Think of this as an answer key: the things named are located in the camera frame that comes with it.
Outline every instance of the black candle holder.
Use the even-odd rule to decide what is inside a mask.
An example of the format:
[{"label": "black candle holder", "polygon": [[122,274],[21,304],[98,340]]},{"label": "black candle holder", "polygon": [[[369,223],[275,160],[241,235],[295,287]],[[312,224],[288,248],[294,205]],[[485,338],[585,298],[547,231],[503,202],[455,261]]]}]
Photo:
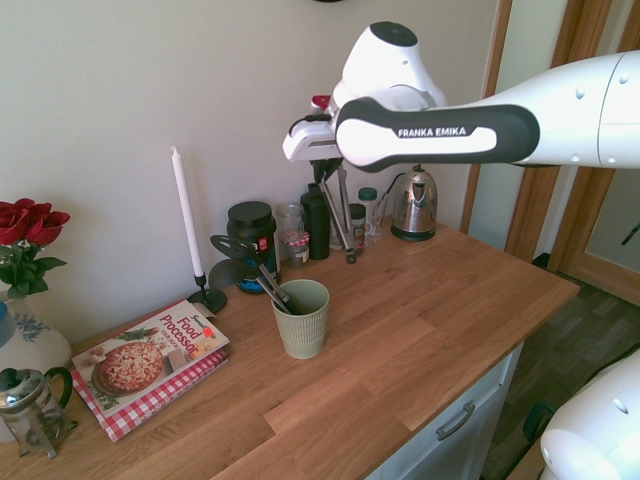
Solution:
[{"label": "black candle holder", "polygon": [[211,313],[218,313],[222,310],[222,308],[227,304],[227,296],[220,290],[204,288],[207,283],[206,276],[194,276],[193,278],[196,280],[196,285],[200,287],[200,291],[191,295],[187,300],[191,303],[203,304]]}]

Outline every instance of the cookbook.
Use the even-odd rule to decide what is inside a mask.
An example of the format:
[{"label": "cookbook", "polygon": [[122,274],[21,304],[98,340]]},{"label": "cookbook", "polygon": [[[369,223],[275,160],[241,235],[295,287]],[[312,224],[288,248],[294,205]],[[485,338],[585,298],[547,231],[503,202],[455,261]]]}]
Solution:
[{"label": "cookbook", "polygon": [[79,384],[108,417],[228,343],[183,300],[74,356],[73,363]]},{"label": "cookbook", "polygon": [[73,377],[73,386],[95,415],[99,425],[112,442],[117,442],[228,361],[227,353],[223,349],[217,350],[201,360],[192,362],[186,370],[145,393],[126,407],[112,413],[109,417],[104,417],[100,413],[98,402],[82,381],[78,371],[71,372],[71,376]]}]

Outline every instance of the cabinet drawer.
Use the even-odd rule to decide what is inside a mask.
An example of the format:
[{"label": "cabinet drawer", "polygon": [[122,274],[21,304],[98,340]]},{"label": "cabinet drawer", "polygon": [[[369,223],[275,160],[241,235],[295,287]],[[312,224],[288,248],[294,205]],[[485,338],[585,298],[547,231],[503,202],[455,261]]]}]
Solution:
[{"label": "cabinet drawer", "polygon": [[[469,390],[458,397],[433,422],[424,427],[400,450],[394,453],[367,480],[396,480],[403,478],[437,447],[454,439],[460,433],[455,431],[455,427],[458,425],[462,430],[464,424],[481,415],[484,403],[494,398],[498,390],[500,390],[507,375],[512,355],[508,355]],[[467,411],[465,411],[465,405],[473,405],[473,411],[469,411],[472,408],[467,408]],[[438,429],[442,429],[440,435],[438,434]]]}]

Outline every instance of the ceramic cup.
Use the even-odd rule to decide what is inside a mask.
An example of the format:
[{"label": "ceramic cup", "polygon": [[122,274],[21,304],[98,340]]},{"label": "ceramic cup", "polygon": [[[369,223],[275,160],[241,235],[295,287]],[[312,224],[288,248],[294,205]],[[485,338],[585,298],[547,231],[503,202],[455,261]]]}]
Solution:
[{"label": "ceramic cup", "polygon": [[313,280],[292,280],[282,289],[298,304],[304,315],[282,312],[271,302],[285,351],[301,360],[318,355],[324,347],[329,319],[329,290]]}]

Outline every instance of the kettle handle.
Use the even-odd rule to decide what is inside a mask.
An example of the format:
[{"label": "kettle handle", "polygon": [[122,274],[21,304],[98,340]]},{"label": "kettle handle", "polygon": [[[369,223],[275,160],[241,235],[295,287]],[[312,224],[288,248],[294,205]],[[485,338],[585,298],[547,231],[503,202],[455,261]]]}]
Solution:
[{"label": "kettle handle", "polygon": [[56,375],[60,375],[62,380],[64,380],[64,390],[62,391],[62,396],[58,403],[62,408],[67,406],[69,403],[69,399],[71,398],[71,392],[73,391],[73,379],[71,378],[71,372],[64,367],[53,367],[47,370],[47,373],[44,374],[45,378],[51,379]]}]

